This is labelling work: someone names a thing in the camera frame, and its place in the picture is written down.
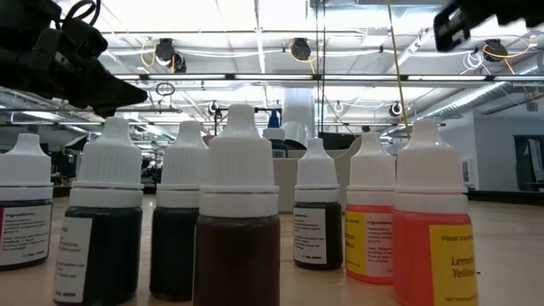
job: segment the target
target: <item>bottle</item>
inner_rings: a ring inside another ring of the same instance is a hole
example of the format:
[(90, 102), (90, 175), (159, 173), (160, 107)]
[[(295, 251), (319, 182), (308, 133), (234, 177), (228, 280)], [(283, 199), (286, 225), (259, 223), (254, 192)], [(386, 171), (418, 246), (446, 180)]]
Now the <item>bottle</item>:
[(351, 157), (346, 207), (346, 271), (356, 280), (393, 284), (395, 158), (380, 134), (364, 133)]
[(39, 136), (21, 133), (0, 169), (0, 271), (41, 264), (51, 235), (51, 158)]
[(178, 138), (164, 150), (153, 211), (150, 291), (161, 300), (192, 299), (195, 225), (206, 166), (201, 124), (181, 122)]
[(287, 158), (286, 131), (280, 128), (280, 121), (276, 110), (272, 110), (269, 125), (263, 130), (263, 137), (272, 143), (272, 156), (274, 158)]
[(342, 207), (334, 160), (323, 139), (310, 139), (298, 160), (293, 218), (293, 257), (305, 269), (337, 269), (342, 265)]
[(109, 117), (85, 144), (62, 225), (54, 281), (58, 305), (117, 305), (138, 287), (141, 150), (128, 121)]
[(461, 160), (435, 120), (414, 122), (397, 161), (394, 288), (406, 306), (478, 305)]
[(194, 306), (280, 305), (280, 219), (272, 146), (250, 105), (210, 140), (195, 233)]

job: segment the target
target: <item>brown liquid bottle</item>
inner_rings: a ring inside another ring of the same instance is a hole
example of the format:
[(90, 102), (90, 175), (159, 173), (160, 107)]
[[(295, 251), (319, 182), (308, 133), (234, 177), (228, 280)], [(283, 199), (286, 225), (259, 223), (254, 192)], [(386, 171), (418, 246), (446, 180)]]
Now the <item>brown liquid bottle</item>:
[(272, 145), (254, 110), (232, 105), (209, 143), (195, 230), (194, 306), (280, 305), (280, 220)]

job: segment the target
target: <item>fluorescent light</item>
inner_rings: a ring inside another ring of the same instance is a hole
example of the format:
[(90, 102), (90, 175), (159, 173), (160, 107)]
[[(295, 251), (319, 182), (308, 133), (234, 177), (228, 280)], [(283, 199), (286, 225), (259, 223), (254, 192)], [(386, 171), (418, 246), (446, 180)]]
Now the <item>fluorescent light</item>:
[(59, 120), (59, 119), (61, 119), (61, 117), (59, 117), (59, 116), (57, 116), (55, 114), (44, 112), (44, 111), (23, 111), (23, 114), (28, 115), (28, 116), (34, 116), (34, 117), (46, 119), (46, 120)]
[(254, 74), (254, 75), (235, 75), (236, 80), (311, 80), (312, 75), (269, 75), (269, 74)]
[(324, 75), (326, 81), (395, 81), (397, 76), (379, 75)]
[(408, 81), (483, 81), (486, 76), (408, 76)]
[(517, 81), (544, 81), (544, 76), (495, 76), (495, 81), (517, 82)]
[(224, 75), (208, 75), (208, 74), (151, 74), (148, 75), (150, 80), (224, 80)]
[(140, 66), (140, 67), (136, 67), (136, 69), (138, 69), (140, 71), (143, 71), (143, 72), (145, 72), (147, 74), (150, 74), (150, 72), (147, 69), (145, 69), (145, 67)]
[(81, 132), (81, 133), (88, 133), (88, 131), (86, 131), (86, 130), (80, 128), (80, 127), (72, 127), (72, 126), (70, 126), (69, 128), (70, 128), (71, 130), (78, 131), (78, 132)]
[(139, 75), (114, 75), (119, 80), (139, 80)]
[(58, 122), (60, 125), (67, 125), (67, 126), (96, 126), (96, 125), (102, 125), (101, 122)]
[(151, 150), (153, 149), (153, 146), (150, 144), (136, 144), (140, 149), (143, 150)]
[(9, 122), (14, 125), (54, 125), (54, 122)]

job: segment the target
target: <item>white bottle cap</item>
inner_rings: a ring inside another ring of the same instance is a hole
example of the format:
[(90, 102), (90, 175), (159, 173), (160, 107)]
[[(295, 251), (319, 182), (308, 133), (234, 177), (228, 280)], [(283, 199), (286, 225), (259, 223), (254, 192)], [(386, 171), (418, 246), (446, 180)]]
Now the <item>white bottle cap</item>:
[(457, 151), (439, 136), (437, 122), (414, 122), (410, 142), (399, 151), (397, 191), (462, 193), (462, 165)]
[(129, 136), (128, 121), (109, 117), (104, 132), (83, 148), (74, 187), (142, 189), (142, 151)]
[(250, 105), (229, 107), (227, 125), (209, 142), (208, 160), (201, 214), (232, 218), (277, 214), (272, 145), (258, 135)]
[(285, 140), (286, 131), (283, 128), (269, 127), (263, 130), (263, 137), (268, 140)]
[[(334, 160), (326, 154), (323, 148), (323, 139), (308, 140), (306, 154), (298, 160), (295, 201), (337, 201), (338, 188)], [(329, 192), (310, 192), (317, 190)]]
[(51, 185), (51, 158), (43, 153), (40, 137), (20, 133), (15, 147), (0, 155), (0, 187)]
[(198, 207), (198, 195), (207, 170), (207, 146), (201, 124), (181, 122), (176, 141), (164, 150), (158, 207)]
[(351, 157), (348, 190), (394, 191), (395, 158), (382, 147), (380, 133), (364, 133), (359, 151)]

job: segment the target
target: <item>ceiling pipe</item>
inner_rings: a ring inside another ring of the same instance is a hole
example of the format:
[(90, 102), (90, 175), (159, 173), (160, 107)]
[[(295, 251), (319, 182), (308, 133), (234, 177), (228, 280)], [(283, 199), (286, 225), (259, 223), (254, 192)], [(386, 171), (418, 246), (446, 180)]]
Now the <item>ceiling pipe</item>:
[(509, 109), (511, 109), (513, 107), (516, 107), (516, 106), (520, 106), (520, 105), (524, 105), (524, 104), (529, 103), (529, 102), (537, 101), (538, 99), (541, 99), (541, 98), (544, 98), (544, 93), (538, 94), (536, 96), (531, 95), (529, 97), (524, 97), (520, 101), (512, 101), (512, 102), (507, 103), (505, 105), (497, 106), (497, 107), (492, 108), (490, 110), (482, 111), (482, 115), (484, 115), (484, 116), (493, 115), (493, 114), (496, 114), (496, 113), (501, 112), (501, 111), (509, 110)]
[[(517, 75), (544, 75), (544, 53), (540, 52), (536, 56), (526, 59), (522, 63), (514, 66)], [(494, 82), (480, 88), (465, 89), (460, 93), (451, 95), (430, 108), (426, 109), (417, 117), (412, 117), (409, 121), (415, 121), (429, 117), (446, 118), (458, 116), (465, 111), (484, 105), (493, 100), (502, 98), (505, 94), (510, 94), (516, 89), (512, 82)], [(384, 131), (382, 135), (390, 134), (405, 127), (400, 126), (388, 131)]]

